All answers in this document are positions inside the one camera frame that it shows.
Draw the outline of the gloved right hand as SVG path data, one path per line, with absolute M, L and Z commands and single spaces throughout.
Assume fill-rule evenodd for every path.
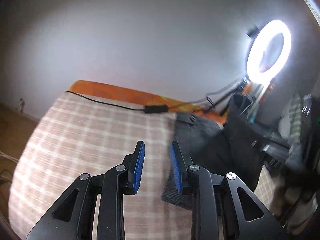
M 316 213 L 316 194 L 304 196 L 300 186 L 289 186 L 281 175 L 273 177 L 272 182 L 275 188 L 269 210 L 279 222 L 284 223 L 289 233 L 302 233 Z

